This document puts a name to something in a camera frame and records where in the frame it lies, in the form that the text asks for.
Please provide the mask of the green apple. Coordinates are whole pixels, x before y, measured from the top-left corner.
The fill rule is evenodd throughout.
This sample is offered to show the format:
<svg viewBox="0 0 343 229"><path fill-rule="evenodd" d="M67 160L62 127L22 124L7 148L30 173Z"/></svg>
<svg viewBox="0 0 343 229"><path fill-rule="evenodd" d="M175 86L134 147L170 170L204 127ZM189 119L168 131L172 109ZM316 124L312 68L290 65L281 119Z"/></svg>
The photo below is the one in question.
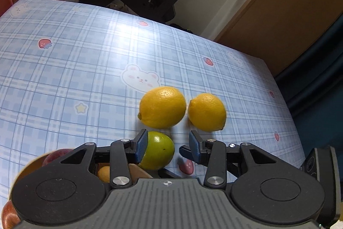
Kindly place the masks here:
<svg viewBox="0 0 343 229"><path fill-rule="evenodd" d="M140 168L144 170L157 171L166 167L175 154L175 145L166 134L157 131L148 132L148 146Z"/></svg>

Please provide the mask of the yellow lemon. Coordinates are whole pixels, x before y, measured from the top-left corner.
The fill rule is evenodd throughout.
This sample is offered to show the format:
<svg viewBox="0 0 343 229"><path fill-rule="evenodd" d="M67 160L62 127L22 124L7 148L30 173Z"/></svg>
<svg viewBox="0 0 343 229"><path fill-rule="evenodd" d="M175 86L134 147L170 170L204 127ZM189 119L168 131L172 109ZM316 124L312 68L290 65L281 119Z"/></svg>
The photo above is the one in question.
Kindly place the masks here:
<svg viewBox="0 0 343 229"><path fill-rule="evenodd" d="M183 119L186 108L185 97L178 89L160 86L141 98L138 119L148 127L168 129Z"/></svg>
<svg viewBox="0 0 343 229"><path fill-rule="evenodd" d="M188 118L198 129L220 131L225 127L227 113L222 101L210 93L202 93L190 100Z"/></svg>

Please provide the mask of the red apple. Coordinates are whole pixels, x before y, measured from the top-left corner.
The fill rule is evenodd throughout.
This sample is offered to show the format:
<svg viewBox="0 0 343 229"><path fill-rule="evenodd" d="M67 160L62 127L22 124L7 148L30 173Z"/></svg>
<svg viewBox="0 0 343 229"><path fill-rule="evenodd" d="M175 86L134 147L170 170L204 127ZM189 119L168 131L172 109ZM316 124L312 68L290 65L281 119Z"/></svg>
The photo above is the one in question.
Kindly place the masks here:
<svg viewBox="0 0 343 229"><path fill-rule="evenodd" d="M43 161L42 166L46 166L47 164L50 164L54 160L64 156L65 154L71 152L72 149L58 149L54 152L50 153Z"/></svg>

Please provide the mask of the cream round plate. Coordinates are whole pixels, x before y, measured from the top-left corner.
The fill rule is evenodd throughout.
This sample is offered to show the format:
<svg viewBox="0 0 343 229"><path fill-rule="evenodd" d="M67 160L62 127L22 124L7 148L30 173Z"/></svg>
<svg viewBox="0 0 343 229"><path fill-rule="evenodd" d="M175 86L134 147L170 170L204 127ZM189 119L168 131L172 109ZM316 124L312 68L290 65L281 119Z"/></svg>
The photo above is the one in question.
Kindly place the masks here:
<svg viewBox="0 0 343 229"><path fill-rule="evenodd" d="M23 177L27 176L28 174L34 172L35 170L38 170L42 167L42 164L44 160L49 156L49 153L45 153L41 156L36 157L35 159L28 162L22 170L19 172L19 174L14 179L11 187L13 187L19 180L21 180Z"/></svg>

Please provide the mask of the dark purple mangosteen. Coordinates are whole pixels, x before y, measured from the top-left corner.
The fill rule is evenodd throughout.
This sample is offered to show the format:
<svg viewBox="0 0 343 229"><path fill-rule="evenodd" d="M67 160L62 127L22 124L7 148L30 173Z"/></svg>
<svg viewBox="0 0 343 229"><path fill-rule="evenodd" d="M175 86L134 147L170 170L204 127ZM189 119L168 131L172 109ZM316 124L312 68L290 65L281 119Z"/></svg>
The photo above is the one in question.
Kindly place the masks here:
<svg viewBox="0 0 343 229"><path fill-rule="evenodd" d="M128 165L132 182L135 184L140 178L152 178L152 176L136 164Z"/></svg>

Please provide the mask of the dark teal curtain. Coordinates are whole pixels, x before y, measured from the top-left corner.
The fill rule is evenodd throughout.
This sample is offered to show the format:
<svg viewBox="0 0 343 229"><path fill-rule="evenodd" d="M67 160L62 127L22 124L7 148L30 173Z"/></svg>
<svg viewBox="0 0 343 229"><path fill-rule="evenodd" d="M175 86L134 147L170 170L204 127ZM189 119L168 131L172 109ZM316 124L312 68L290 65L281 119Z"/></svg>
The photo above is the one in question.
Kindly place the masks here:
<svg viewBox="0 0 343 229"><path fill-rule="evenodd" d="M331 145L342 156L342 17L275 81L305 153Z"/></svg>

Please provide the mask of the blue plaid strawberry tablecloth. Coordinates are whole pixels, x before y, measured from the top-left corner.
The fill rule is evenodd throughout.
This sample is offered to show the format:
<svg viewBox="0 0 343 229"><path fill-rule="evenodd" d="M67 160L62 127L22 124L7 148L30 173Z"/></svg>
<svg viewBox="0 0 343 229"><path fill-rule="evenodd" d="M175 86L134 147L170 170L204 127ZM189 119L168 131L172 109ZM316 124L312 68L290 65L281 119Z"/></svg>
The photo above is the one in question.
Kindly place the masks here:
<svg viewBox="0 0 343 229"><path fill-rule="evenodd" d="M1 204L34 158L135 137L140 100L157 86L177 88L186 101L220 98L227 120L213 138L251 142L294 166L304 161L261 59L123 12L19 0L1 16Z"/></svg>

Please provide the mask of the brown wooden wardrobe panel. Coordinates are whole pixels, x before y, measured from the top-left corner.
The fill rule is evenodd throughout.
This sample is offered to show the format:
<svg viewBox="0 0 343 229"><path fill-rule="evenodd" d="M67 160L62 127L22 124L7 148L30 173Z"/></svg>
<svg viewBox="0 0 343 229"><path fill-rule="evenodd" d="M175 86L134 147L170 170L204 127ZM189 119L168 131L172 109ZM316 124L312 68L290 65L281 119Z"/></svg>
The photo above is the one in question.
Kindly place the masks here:
<svg viewBox="0 0 343 229"><path fill-rule="evenodd" d="M342 13L342 0L246 0L216 42L261 58L277 75Z"/></svg>

